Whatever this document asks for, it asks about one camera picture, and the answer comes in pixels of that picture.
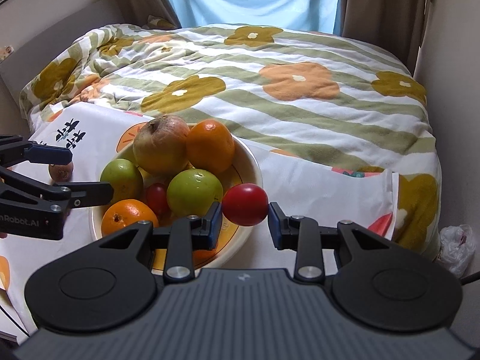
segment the plastic bag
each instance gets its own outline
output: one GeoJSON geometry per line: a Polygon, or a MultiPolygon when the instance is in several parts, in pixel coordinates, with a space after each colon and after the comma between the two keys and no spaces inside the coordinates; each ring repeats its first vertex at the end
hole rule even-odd
{"type": "Polygon", "coordinates": [[[476,241],[469,225],[448,226],[440,231],[438,263],[460,278],[473,257],[476,241]]]}

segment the wall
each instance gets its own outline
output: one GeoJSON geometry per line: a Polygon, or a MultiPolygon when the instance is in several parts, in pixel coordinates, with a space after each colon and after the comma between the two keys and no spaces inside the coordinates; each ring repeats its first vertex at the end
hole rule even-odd
{"type": "MultiPolygon", "coordinates": [[[[440,226],[470,224],[480,270],[480,0],[433,0],[416,79],[428,92],[428,112],[442,165],[440,226]]],[[[480,282],[464,287],[453,329],[480,346],[480,282]]]]}
{"type": "MultiPolygon", "coordinates": [[[[57,21],[97,0],[7,0],[0,4],[0,47],[15,49],[57,21]]],[[[17,106],[0,86],[0,134],[28,133],[17,106]]]]}

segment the gray headboard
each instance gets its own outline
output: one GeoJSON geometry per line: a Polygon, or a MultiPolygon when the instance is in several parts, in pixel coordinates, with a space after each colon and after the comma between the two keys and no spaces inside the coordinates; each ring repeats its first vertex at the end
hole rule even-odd
{"type": "Polygon", "coordinates": [[[124,22],[115,0],[100,0],[90,4],[15,50],[0,64],[0,77],[18,103],[23,87],[75,39],[94,28],[124,22]]]}

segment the bowl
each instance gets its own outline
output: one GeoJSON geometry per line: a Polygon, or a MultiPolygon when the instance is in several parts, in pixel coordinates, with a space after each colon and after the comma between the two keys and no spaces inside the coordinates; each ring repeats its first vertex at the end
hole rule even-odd
{"type": "MultiPolygon", "coordinates": [[[[235,156],[233,158],[232,166],[224,173],[218,176],[223,186],[223,191],[226,192],[230,187],[240,183],[253,183],[263,187],[262,173],[254,155],[250,149],[237,137],[232,135],[235,142],[235,156]]],[[[133,145],[130,142],[126,145],[115,157],[124,158],[136,164],[133,145]]],[[[168,180],[154,177],[140,168],[143,176],[144,187],[155,182],[167,183],[168,180]]],[[[93,240],[102,238],[101,224],[102,218],[109,206],[97,206],[90,208],[89,222],[90,231],[93,240]]],[[[168,222],[160,223],[160,226],[168,225],[168,222]]],[[[217,247],[212,251],[197,250],[193,253],[193,263],[195,265],[195,272],[202,267],[217,268],[228,261],[246,242],[252,227],[237,226],[231,223],[227,218],[223,217],[222,229],[218,237],[217,247]]],[[[163,264],[165,262],[165,249],[157,249],[155,251],[155,259],[152,273],[161,275],[163,271],[163,264]]]]}

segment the cherry tomato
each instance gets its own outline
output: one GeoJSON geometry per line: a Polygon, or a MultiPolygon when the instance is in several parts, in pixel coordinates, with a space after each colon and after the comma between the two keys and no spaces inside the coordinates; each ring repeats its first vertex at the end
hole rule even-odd
{"type": "Polygon", "coordinates": [[[155,183],[149,186],[145,191],[147,206],[158,216],[168,214],[170,207],[167,203],[167,188],[165,185],[155,183]]]}
{"type": "Polygon", "coordinates": [[[238,184],[223,197],[222,211],[235,225],[258,225],[268,214],[267,193],[255,184],[238,184]]]}

